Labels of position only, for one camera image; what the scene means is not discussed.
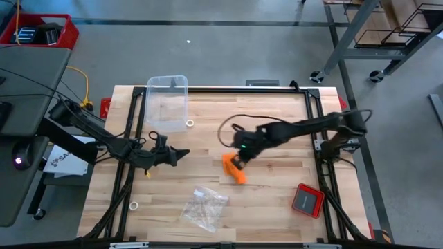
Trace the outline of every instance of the gray floor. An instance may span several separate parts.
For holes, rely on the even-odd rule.
[[[29,12],[69,13],[72,17],[158,20],[325,21],[321,0],[308,0],[301,13],[290,0],[77,0],[24,1]],[[1,11],[7,8],[0,2]],[[336,21],[343,9],[333,7]],[[145,84],[156,75],[183,74],[191,85],[244,85],[247,79],[307,78],[332,52],[328,28],[219,26],[78,26],[80,38],[70,65],[89,75],[90,99],[109,97],[116,84]],[[348,61],[359,107],[374,110],[368,142],[397,243],[443,246],[443,131],[427,99],[443,96],[443,40],[434,38],[394,75],[380,84],[365,81],[385,61]],[[82,95],[84,81],[65,72],[64,81]],[[322,84],[345,96],[337,68]],[[60,86],[60,91],[70,93]],[[368,180],[355,156],[369,220],[378,226]],[[0,228],[0,244],[75,237],[86,188],[50,187],[42,207],[45,219],[21,211],[16,224]]]

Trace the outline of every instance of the red crate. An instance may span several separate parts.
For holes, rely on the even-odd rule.
[[[22,44],[20,46],[34,46],[34,47],[47,47],[47,48],[69,48],[73,49],[78,38],[78,29],[75,27],[71,21],[70,15],[57,15],[57,14],[28,14],[20,13],[19,15],[19,27],[22,26],[37,26],[44,24],[42,17],[53,17],[53,18],[64,18],[66,23],[60,33],[58,41],[56,44]],[[0,36],[0,44],[10,44],[9,41],[15,33],[15,20],[17,14],[10,20],[6,29]]]

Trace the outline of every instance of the plastic bag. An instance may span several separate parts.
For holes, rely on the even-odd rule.
[[[186,203],[181,217],[209,232],[219,227],[220,216],[228,197],[207,187],[196,187],[193,197]]]

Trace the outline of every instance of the yellow cable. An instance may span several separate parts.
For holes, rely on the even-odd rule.
[[[80,69],[75,68],[73,66],[67,66],[66,68],[72,69],[74,71],[77,71],[77,72],[83,74],[83,76],[84,76],[84,78],[86,80],[86,94],[84,95],[83,105],[86,105],[89,102],[89,99],[88,99],[88,96],[89,96],[89,78],[88,78],[88,75],[86,75],[86,73],[84,73]]]
[[[15,18],[15,41],[17,44],[20,44],[19,41],[19,15],[20,15],[20,0],[17,0],[17,16]]]

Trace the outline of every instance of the butcher block tabletop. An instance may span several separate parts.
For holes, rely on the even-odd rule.
[[[115,86],[105,124],[107,131],[119,134],[125,130],[133,87]],[[319,90],[325,114],[341,111],[335,88]],[[135,111],[132,138],[140,104],[141,100]],[[225,175],[222,155],[235,150],[220,144],[217,129],[225,119],[239,113],[273,116],[289,122],[307,119],[303,94],[189,92],[188,118],[194,120],[194,126],[188,127],[186,132],[165,135],[168,136],[167,145],[190,149],[190,153],[176,167],[152,167],[150,178],[142,169],[136,169],[131,201],[136,201],[139,207],[128,212],[126,239],[137,236],[137,241],[276,243],[315,242],[316,238],[327,240],[323,211],[318,219],[314,219],[291,208],[300,183],[319,188],[311,136],[293,138],[279,147],[264,150],[244,168],[247,177],[244,185],[236,185],[230,176]],[[273,122],[245,117],[231,121],[249,131]],[[221,139],[228,144],[234,134],[230,127],[232,122],[221,131]],[[145,149],[154,146],[148,138],[151,130],[148,124],[143,124],[141,137],[147,138]],[[341,156],[352,160],[349,154],[342,153]],[[109,159],[94,167],[78,228],[79,236],[88,233],[109,207],[117,164],[117,160]],[[355,168],[338,162],[335,172],[343,209],[360,231],[370,237]],[[229,198],[214,233],[181,217],[196,186],[210,188]],[[339,235],[336,214],[332,207],[330,210],[334,231]],[[115,215],[113,232],[117,230],[119,217],[120,209]]]

